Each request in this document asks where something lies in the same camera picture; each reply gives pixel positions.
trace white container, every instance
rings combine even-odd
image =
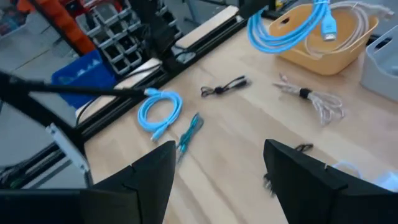
[[[377,49],[386,39],[388,44]],[[398,101],[398,26],[382,35],[366,48],[366,58],[361,79],[363,87]]]

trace blue plastic bin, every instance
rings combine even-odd
[[[71,64],[61,68],[52,75],[52,84],[73,85],[90,87],[112,87],[115,85],[114,73],[108,70],[102,61],[101,55],[94,50]],[[95,96],[60,94],[60,96],[71,106],[78,109],[85,105]]]

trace yellow basket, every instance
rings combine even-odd
[[[291,9],[269,26],[270,35],[279,37],[293,31],[302,24],[311,13],[312,4],[302,4]],[[311,48],[333,50],[352,34],[356,27],[356,18],[351,13],[345,10],[334,10],[333,17],[336,19],[337,23],[337,39],[333,42],[324,42],[318,25],[308,36],[308,44]],[[370,29],[347,49],[340,52],[325,54],[320,58],[314,57],[305,50],[304,41],[301,41],[294,48],[281,53],[279,56],[313,72],[319,73],[320,75],[334,75],[358,58],[360,53],[366,48],[366,42],[378,24],[379,19],[376,16],[370,16]]]

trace cable connector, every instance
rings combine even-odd
[[[337,24],[335,18],[331,15],[330,9],[323,17],[321,22],[321,35],[323,41],[335,41],[337,38]]]
[[[144,91],[144,94],[146,96],[154,96],[154,95],[159,94],[159,93],[160,93],[160,91],[155,89],[155,88],[146,88],[145,91]]]
[[[391,9],[389,9],[389,8],[386,8],[386,9],[387,9],[387,10],[381,12],[381,16],[382,16],[385,20],[389,21],[389,20],[391,20],[391,19],[394,17],[395,12],[392,11]]]
[[[157,129],[153,135],[150,137],[151,141],[157,141],[159,140],[159,138],[161,137],[161,135],[163,135],[163,133],[166,131],[166,129],[168,128],[168,125],[163,125],[161,126],[159,129]]]

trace wooden table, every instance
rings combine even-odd
[[[167,140],[178,141],[199,111],[205,124],[176,168],[165,222],[287,223],[277,198],[262,186],[265,139],[292,147],[312,142],[311,156],[329,164],[349,161],[367,180],[398,168],[398,104],[359,84],[362,65],[360,57],[341,74],[322,77],[254,49],[243,29],[164,86],[179,92],[184,102],[179,119],[159,142],[151,142],[151,133],[139,126],[140,105],[86,142],[93,179],[107,178]],[[272,86],[279,73],[300,86],[340,95],[346,117],[321,128],[311,103]],[[201,86],[225,84],[243,74],[252,80],[250,87],[221,97],[200,96]],[[86,114],[102,105],[94,104]],[[171,103],[159,103],[149,118],[162,119],[171,109]]]

